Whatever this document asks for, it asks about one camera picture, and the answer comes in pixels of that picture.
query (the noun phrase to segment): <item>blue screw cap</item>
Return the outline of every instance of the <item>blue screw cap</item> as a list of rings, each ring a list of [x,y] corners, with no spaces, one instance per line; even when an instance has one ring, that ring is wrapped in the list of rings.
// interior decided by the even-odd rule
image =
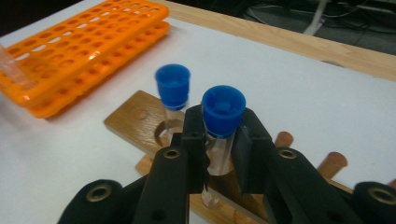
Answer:
[[[189,69],[180,64],[168,64],[157,70],[155,79],[163,105],[173,111],[183,108],[189,100]]]
[[[226,138],[235,132],[246,108],[241,91],[231,86],[216,86],[205,92],[203,100],[204,122],[209,134]]]

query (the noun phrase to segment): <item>test tube rack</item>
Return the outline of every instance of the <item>test tube rack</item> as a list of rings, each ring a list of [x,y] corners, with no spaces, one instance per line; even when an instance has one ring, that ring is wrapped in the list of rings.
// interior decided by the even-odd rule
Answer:
[[[107,0],[7,48],[33,85],[0,72],[0,91],[37,118],[64,107],[163,37],[165,6]]]

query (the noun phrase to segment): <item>test tube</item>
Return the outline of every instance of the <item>test tube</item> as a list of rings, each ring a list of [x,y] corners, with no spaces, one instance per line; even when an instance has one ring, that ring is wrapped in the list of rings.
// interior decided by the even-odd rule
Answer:
[[[203,119],[206,127],[206,154],[210,159],[210,175],[227,175],[233,169],[231,149],[235,130],[245,112],[245,96],[234,87],[216,86],[203,97]],[[219,199],[210,192],[202,192],[206,207],[216,207]]]
[[[0,45],[0,70],[8,76],[12,82],[22,85],[25,89],[35,85],[33,81],[26,77],[15,60],[8,54],[2,45]]]
[[[164,107],[166,145],[169,145],[173,134],[183,131],[189,107],[190,71],[180,64],[168,64],[157,70],[155,79]]]

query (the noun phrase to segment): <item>wooden peg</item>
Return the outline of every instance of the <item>wooden peg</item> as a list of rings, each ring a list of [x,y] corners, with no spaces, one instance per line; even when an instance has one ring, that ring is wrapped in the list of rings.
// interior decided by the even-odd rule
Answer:
[[[347,158],[339,152],[331,152],[318,167],[318,172],[325,178],[332,179],[347,166]]]
[[[390,186],[390,187],[393,188],[393,189],[396,189],[396,179],[390,181],[390,182],[388,183],[388,186]]]
[[[291,143],[293,143],[294,138],[291,133],[288,132],[280,132],[277,135],[277,138],[275,140],[275,146],[276,147],[290,147]]]

